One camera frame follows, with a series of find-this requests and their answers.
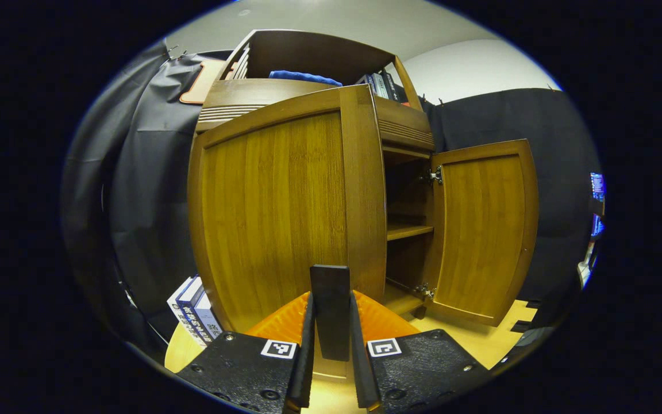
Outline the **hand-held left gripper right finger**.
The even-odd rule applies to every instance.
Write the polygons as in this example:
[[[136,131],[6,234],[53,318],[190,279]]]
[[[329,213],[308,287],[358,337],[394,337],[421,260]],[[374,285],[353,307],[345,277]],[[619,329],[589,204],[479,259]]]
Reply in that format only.
[[[349,316],[357,402],[369,413],[442,413],[490,380],[441,328],[423,332],[355,290]]]

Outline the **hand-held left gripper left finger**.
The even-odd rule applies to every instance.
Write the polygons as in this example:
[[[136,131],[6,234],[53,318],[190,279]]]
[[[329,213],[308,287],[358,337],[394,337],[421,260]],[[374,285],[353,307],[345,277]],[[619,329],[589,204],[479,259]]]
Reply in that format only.
[[[310,404],[314,336],[307,292],[244,333],[222,333],[177,377],[237,413],[300,413]]]

